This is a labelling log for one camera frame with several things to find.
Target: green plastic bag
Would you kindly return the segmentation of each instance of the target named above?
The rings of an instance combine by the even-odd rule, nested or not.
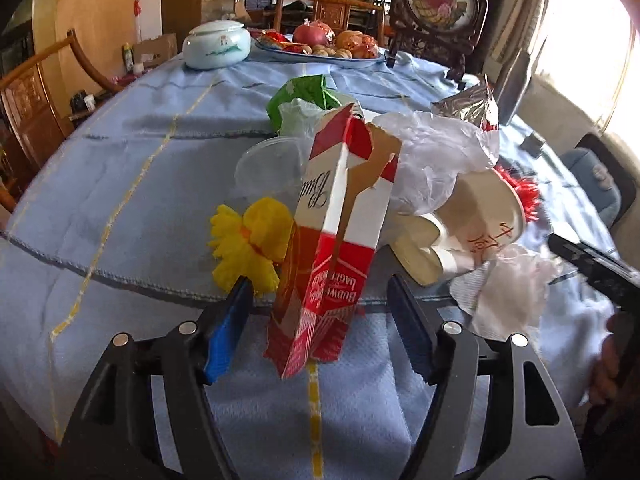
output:
[[[282,126],[282,116],[279,110],[280,105],[282,103],[289,103],[296,97],[313,103],[322,108],[322,110],[331,110],[332,108],[340,107],[340,101],[326,88],[326,78],[324,75],[294,77],[289,79],[267,103],[267,115],[271,120],[274,131],[279,131]]]

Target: round picture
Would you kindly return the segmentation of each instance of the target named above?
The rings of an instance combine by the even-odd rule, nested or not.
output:
[[[456,31],[476,14],[474,0],[409,0],[414,14],[438,30]]]

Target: red and white carton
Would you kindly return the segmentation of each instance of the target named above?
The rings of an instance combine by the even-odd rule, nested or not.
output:
[[[375,253],[402,142],[353,114],[325,115],[306,167],[268,323],[282,378],[338,358]]]

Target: blue-rimmed plate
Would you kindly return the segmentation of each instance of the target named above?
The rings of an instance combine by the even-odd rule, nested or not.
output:
[[[295,52],[284,52],[283,50],[275,50],[274,48],[266,48],[257,41],[254,41],[257,49],[268,54],[271,59],[281,61],[283,63],[328,63],[341,66],[343,68],[366,68],[373,66],[385,60],[383,54],[379,54],[374,59],[344,59],[343,57],[331,56],[314,56],[313,54],[297,54]]]

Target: silver foil wrapper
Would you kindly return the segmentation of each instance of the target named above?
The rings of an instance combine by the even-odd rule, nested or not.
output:
[[[433,103],[433,112],[466,121],[485,131],[498,129],[498,105],[486,75],[476,86]]]

